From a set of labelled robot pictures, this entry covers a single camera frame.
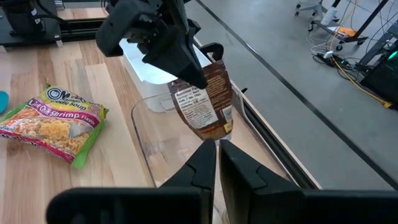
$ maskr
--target green light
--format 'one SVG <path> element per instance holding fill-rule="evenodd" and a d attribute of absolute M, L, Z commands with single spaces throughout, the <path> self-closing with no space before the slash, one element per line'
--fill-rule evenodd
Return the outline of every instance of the green light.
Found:
<path fill-rule="evenodd" d="M 390 55 L 390 57 L 388 57 L 387 60 L 390 60 L 390 59 L 392 59 L 393 57 L 395 57 L 395 56 L 397 55 L 397 53 L 398 53 L 398 51 L 392 53 L 392 54 Z"/>

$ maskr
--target gray floor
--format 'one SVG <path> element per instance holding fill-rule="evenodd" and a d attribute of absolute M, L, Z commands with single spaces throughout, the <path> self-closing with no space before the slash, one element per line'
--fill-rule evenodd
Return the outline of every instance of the gray floor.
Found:
<path fill-rule="evenodd" d="M 384 109 L 376 100 L 340 78 L 335 69 L 313 61 L 311 45 L 306 41 L 310 12 L 294 17 L 297 1 L 289 0 L 201 1 L 335 126 L 398 179 L 397 112 Z M 324 1 L 324 6 L 331 6 L 332 2 Z M 353 16 L 354 28 L 359 28 L 378 4 L 375 0 L 358 2 Z M 382 10 L 383 22 L 391 2 Z M 348 1 L 341 1 L 339 17 L 347 4 Z M 224 60 L 231 78 L 239 87 L 249 89 L 246 92 L 248 98 L 324 188 L 391 189 L 203 7 L 193 0 L 186 4 L 186 8 L 188 16 L 202 27 L 197 34 L 199 41 L 224 45 Z M 391 15 L 396 12 L 398 2 L 393 5 Z M 350 19 L 344 25 L 349 26 L 349 23 Z M 363 35 L 372 36 L 380 26 L 377 17 Z M 328 38 L 322 30 L 312 35 L 319 39 Z M 348 44 L 341 53 L 361 58 L 367 44 L 361 47 Z"/>

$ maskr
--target nutrition facts label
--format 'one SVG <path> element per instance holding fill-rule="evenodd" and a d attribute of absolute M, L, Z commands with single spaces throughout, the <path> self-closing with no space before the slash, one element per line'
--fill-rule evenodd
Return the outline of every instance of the nutrition facts label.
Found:
<path fill-rule="evenodd" d="M 203 128 L 218 121 L 206 90 L 192 86 L 176 92 L 175 99 L 185 119 L 193 128 Z"/>

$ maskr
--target white lid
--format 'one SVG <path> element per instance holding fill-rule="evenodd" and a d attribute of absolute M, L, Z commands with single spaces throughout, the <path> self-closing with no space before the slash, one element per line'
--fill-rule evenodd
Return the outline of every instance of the white lid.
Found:
<path fill-rule="evenodd" d="M 165 72 L 153 65 L 142 62 L 144 55 L 139 51 L 137 44 L 129 44 L 126 39 L 122 39 L 119 43 L 123 49 L 124 55 L 129 60 L 130 64 L 134 68 L 138 78 L 143 82 L 149 82 L 151 84 L 161 85 L 169 83 L 177 79 L 177 77 Z M 199 59 L 200 65 L 205 67 L 211 62 L 193 46 L 193 49 Z"/>

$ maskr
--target blue object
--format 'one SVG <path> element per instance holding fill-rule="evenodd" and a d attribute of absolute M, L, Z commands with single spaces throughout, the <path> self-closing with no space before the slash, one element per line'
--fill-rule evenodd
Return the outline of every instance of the blue object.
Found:
<path fill-rule="evenodd" d="M 8 94 L 5 91 L 0 91 L 0 114 L 3 113 L 8 105 Z"/>

